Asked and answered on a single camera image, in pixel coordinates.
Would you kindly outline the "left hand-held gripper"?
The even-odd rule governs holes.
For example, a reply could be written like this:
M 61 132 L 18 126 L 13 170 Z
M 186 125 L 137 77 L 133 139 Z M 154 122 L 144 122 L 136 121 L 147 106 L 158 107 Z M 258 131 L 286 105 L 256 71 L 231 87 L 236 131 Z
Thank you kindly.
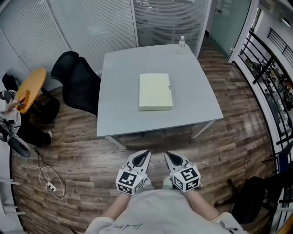
M 150 150 L 140 150 L 131 154 L 126 160 L 126 165 L 119 169 L 116 178 L 116 188 L 118 191 L 135 195 L 144 185 L 147 178 L 146 172 L 151 159 Z

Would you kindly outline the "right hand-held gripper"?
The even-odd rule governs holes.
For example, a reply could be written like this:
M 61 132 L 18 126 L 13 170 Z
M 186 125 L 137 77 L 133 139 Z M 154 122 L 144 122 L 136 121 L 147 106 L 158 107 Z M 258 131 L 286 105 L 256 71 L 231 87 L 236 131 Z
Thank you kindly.
M 173 185 L 183 193 L 201 188 L 201 175 L 184 154 L 175 151 L 164 153 L 165 162 L 170 170 Z

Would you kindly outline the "pale yellow box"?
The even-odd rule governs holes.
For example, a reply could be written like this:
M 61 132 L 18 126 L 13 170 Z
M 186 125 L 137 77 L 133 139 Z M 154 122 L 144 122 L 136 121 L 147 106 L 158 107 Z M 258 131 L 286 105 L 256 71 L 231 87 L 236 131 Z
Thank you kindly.
M 172 110 L 173 100 L 168 74 L 148 73 L 139 78 L 139 110 Z

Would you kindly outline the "person's right forearm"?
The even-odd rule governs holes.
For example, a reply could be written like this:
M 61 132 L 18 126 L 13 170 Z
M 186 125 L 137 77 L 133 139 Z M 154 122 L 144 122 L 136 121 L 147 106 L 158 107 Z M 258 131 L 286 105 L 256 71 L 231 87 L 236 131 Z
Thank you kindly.
M 220 215 L 219 211 L 210 205 L 199 192 L 190 190 L 186 192 L 186 198 L 192 210 L 208 221 L 212 221 Z

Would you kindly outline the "person's left forearm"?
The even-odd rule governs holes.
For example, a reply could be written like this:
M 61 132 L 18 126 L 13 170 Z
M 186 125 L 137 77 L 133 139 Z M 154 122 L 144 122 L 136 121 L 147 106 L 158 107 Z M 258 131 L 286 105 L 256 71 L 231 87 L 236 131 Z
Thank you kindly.
M 114 202 L 102 213 L 101 217 L 116 220 L 127 208 L 132 195 L 120 193 Z

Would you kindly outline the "person's left shoe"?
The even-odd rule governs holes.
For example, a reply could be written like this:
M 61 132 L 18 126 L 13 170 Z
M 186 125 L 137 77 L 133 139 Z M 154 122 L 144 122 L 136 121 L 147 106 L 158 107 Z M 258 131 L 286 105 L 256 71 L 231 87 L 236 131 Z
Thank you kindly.
M 147 177 L 145 180 L 144 180 L 144 185 L 143 185 L 143 189 L 145 190 L 154 190 L 154 186 L 152 185 L 152 181 L 149 177 Z

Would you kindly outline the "person's white t-shirt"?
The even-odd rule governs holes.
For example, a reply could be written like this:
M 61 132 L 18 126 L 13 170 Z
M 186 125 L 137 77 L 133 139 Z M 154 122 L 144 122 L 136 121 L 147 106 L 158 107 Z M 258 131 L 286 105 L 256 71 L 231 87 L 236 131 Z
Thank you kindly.
M 84 234 L 248 234 L 228 212 L 212 221 L 195 213 L 179 190 L 143 190 L 113 220 L 97 217 Z

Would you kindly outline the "black office chair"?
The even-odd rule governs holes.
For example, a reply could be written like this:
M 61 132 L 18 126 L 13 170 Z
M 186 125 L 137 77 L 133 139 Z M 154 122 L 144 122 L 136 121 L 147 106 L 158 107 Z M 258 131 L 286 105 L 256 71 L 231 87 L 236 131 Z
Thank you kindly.
M 67 106 L 98 115 L 101 78 L 78 53 L 62 53 L 51 70 L 51 78 L 63 85 L 62 98 Z

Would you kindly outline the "grey stool seat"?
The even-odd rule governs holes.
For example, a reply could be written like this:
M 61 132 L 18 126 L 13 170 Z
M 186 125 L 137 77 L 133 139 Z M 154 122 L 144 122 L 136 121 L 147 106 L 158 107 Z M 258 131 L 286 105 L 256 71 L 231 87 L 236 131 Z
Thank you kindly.
M 15 136 L 10 136 L 7 139 L 8 145 L 15 151 L 17 152 L 20 156 L 24 158 L 29 158 L 31 157 L 31 151 L 30 147 L 27 145 L 25 141 L 23 141 L 20 137 L 17 135 Z

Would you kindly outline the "black metal railing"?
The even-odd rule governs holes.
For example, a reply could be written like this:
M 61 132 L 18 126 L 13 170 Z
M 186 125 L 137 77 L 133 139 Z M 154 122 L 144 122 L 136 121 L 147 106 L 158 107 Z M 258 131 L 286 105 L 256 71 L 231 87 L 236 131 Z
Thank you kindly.
M 264 116 L 274 164 L 282 175 L 293 165 L 293 82 L 273 51 L 250 29 L 233 61 L 249 83 Z

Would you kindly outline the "small orange box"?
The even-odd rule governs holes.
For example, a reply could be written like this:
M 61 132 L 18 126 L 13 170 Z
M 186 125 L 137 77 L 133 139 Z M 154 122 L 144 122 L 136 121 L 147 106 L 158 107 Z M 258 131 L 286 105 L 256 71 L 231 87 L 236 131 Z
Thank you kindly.
M 24 108 L 27 103 L 28 103 L 28 99 L 29 99 L 29 95 L 30 95 L 30 91 L 29 90 L 25 90 L 19 97 L 19 106 L 20 108 Z

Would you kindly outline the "round orange table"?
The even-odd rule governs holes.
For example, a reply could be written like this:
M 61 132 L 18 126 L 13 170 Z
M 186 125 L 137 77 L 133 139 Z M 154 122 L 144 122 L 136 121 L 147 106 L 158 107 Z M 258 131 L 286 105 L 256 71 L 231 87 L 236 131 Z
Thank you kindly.
M 44 82 L 46 80 L 46 69 L 45 68 L 38 68 L 34 70 L 21 84 L 16 92 L 15 98 L 19 99 L 20 95 L 25 91 L 29 90 L 30 95 L 28 99 L 28 103 L 24 108 L 18 108 L 21 114 L 25 114 L 29 108 L 35 104 L 40 108 L 40 111 L 35 111 L 41 118 L 41 121 L 44 124 L 50 124 L 54 121 L 57 117 L 59 109 L 60 109 L 60 102 L 58 99 L 54 98 L 44 87 Z M 36 101 L 36 98 L 42 92 L 49 98 L 49 101 L 42 105 Z

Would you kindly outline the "white shelf unit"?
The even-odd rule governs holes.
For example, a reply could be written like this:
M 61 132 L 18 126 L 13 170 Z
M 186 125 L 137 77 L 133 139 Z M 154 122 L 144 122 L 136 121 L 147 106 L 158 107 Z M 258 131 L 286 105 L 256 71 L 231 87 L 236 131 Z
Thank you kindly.
M 21 225 L 14 202 L 11 181 L 10 147 L 0 141 L 0 233 L 27 234 Z

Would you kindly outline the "frosted glass door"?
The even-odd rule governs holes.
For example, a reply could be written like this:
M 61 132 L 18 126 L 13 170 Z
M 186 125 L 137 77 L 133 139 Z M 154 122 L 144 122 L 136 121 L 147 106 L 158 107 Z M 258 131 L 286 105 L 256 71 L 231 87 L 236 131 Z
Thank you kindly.
M 212 45 L 229 59 L 245 23 L 251 0 L 217 0 L 209 32 Z

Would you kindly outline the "black bag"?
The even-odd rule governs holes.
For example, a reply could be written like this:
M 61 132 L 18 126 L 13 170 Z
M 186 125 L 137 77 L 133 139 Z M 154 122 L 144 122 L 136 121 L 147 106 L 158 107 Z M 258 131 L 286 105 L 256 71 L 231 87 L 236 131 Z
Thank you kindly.
M 2 83 L 7 91 L 13 90 L 15 92 L 18 91 L 18 86 L 16 84 L 16 80 L 13 75 L 8 75 L 5 73 L 5 75 L 2 78 Z

